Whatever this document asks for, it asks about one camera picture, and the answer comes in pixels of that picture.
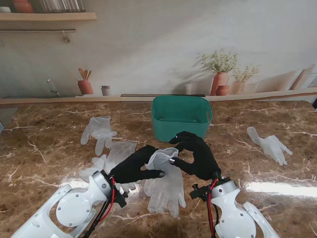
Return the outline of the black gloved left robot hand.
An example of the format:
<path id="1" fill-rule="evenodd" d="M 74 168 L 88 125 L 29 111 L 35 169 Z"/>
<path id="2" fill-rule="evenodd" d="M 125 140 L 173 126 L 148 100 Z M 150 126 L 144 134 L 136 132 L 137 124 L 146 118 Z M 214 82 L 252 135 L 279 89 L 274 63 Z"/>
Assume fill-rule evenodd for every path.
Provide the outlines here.
<path id="1" fill-rule="evenodd" d="M 114 177 L 114 181 L 120 184 L 164 177 L 165 173 L 161 170 L 141 170 L 141 167 L 149 162 L 156 151 L 157 149 L 151 145 L 140 148 L 114 167 L 109 176 Z"/>

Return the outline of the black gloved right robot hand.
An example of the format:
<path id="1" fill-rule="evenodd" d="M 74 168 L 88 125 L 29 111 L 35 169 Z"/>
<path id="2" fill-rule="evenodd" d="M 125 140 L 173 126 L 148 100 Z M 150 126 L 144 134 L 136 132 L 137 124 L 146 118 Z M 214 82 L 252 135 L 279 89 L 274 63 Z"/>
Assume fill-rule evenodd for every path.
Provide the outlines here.
<path id="1" fill-rule="evenodd" d="M 194 161 L 187 163 L 179 158 L 170 159 L 170 163 L 189 175 L 195 175 L 202 180 L 221 179 L 221 169 L 219 168 L 209 146 L 204 140 L 187 131 L 178 133 L 169 141 L 175 144 L 178 151 L 184 149 L 193 153 Z"/>

